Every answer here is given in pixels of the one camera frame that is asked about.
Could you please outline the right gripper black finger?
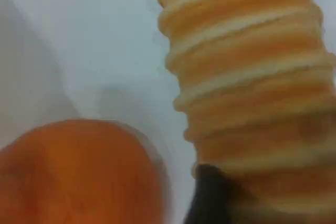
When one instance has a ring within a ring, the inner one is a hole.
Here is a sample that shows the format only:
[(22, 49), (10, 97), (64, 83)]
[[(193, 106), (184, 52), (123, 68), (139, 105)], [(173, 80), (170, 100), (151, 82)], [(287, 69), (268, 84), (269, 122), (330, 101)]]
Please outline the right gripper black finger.
[(218, 168), (202, 164), (195, 169), (195, 192), (184, 224), (230, 224), (235, 184)]

